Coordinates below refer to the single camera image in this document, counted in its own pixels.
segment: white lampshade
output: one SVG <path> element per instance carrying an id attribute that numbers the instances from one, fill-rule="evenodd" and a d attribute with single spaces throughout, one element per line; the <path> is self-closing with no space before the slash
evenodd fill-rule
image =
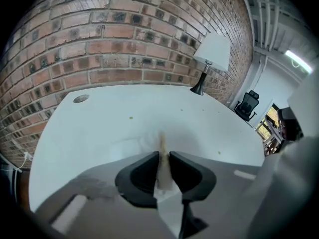
<path id="1" fill-rule="evenodd" d="M 217 33 L 208 33 L 194 54 L 194 59 L 206 64 L 209 67 L 216 68 L 221 71 L 228 70 L 230 55 L 230 41 L 223 35 Z"/>

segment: ceiling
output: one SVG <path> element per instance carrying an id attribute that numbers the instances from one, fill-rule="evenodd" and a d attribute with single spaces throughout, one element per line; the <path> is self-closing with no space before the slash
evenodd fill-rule
<path id="1" fill-rule="evenodd" d="M 301 66 L 293 67 L 284 53 L 291 50 L 313 69 L 319 62 L 319 41 L 301 13 L 289 0 L 246 0 L 246 4 L 252 18 L 255 52 L 268 56 L 268 62 L 301 82 L 308 73 Z"/>

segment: doorway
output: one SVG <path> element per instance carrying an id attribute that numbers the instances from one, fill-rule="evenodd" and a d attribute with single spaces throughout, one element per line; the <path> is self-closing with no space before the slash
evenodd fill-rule
<path id="1" fill-rule="evenodd" d="M 277 110 L 279 108 L 272 104 L 267 114 L 256 126 L 255 131 L 262 138 L 265 155 L 274 153 L 277 150 L 280 140 L 275 137 L 274 131 L 279 128 Z"/>

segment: chair backrest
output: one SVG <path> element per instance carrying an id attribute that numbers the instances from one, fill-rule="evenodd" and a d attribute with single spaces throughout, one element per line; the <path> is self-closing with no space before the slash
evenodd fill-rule
<path id="1" fill-rule="evenodd" d="M 259 101 L 249 93 L 245 93 L 241 104 L 236 108 L 247 116 L 250 116 L 253 109 L 259 104 Z"/>
<path id="2" fill-rule="evenodd" d="M 259 99 L 259 95 L 258 95 L 255 91 L 251 90 L 251 91 L 249 91 L 249 94 L 250 94 L 252 97 L 254 97 L 255 99 Z"/>

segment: pipe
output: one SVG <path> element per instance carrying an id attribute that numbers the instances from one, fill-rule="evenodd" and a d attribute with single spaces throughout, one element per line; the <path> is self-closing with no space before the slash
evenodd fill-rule
<path id="1" fill-rule="evenodd" d="M 259 79 L 260 79 L 261 75 L 263 74 L 263 71 L 265 70 L 265 68 L 266 68 L 266 66 L 267 66 L 267 62 L 268 62 L 268 56 L 265 57 L 265 62 L 264 62 L 263 69 L 261 70 L 261 72 L 260 72 L 260 74 L 259 74 L 259 76 L 258 76 L 258 79 L 257 79 L 257 81 L 256 81 L 256 84 L 255 84 L 254 88 L 252 88 L 252 90 L 255 90 L 255 88 L 256 88 L 256 86 L 257 86 L 257 84 L 258 84 L 258 82 L 259 82 Z"/>
<path id="2" fill-rule="evenodd" d="M 259 25 L 260 25 L 260 31 L 259 31 L 259 38 L 258 41 L 260 41 L 260 47 L 263 47 L 263 15 L 261 10 L 261 2 L 260 0 L 257 0 L 258 9 L 259 9 Z"/>
<path id="3" fill-rule="evenodd" d="M 251 27 L 251 33 L 253 35 L 253 46 L 255 46 L 255 30 L 254 30 L 254 23 L 253 23 L 253 17 L 251 15 L 250 6 L 248 0 L 244 0 L 248 15 L 249 15 L 249 21 L 250 21 L 250 27 Z"/>
<path id="4" fill-rule="evenodd" d="M 268 40 L 269 40 L 269 33 L 270 33 L 270 4 L 269 4 L 269 0 L 265 0 L 266 1 L 266 34 L 265 34 L 265 42 L 264 42 L 264 49 L 267 49 L 268 46 Z"/>
<path id="5" fill-rule="evenodd" d="M 283 64 L 283 62 L 281 61 L 282 55 L 276 54 L 276 53 L 278 53 L 278 51 L 269 52 L 269 51 L 261 49 L 259 47 L 255 47 L 254 51 L 259 53 L 259 54 L 262 54 L 264 56 L 268 56 L 269 61 L 271 63 L 273 63 L 274 65 L 281 68 L 285 73 L 287 73 L 289 76 L 291 76 L 298 83 L 300 83 L 302 81 L 302 79 L 299 76 L 297 76 L 297 74 L 293 70 L 291 70 L 290 67 L 287 67 L 286 65 Z"/>
<path id="6" fill-rule="evenodd" d="M 270 41 L 270 45 L 268 49 L 269 51 L 271 51 L 274 46 L 275 37 L 278 31 L 279 10 L 280 10 L 279 0 L 275 0 L 275 22 L 274 22 L 274 28 L 273 28 L 273 35 L 271 37 L 271 41 Z"/>

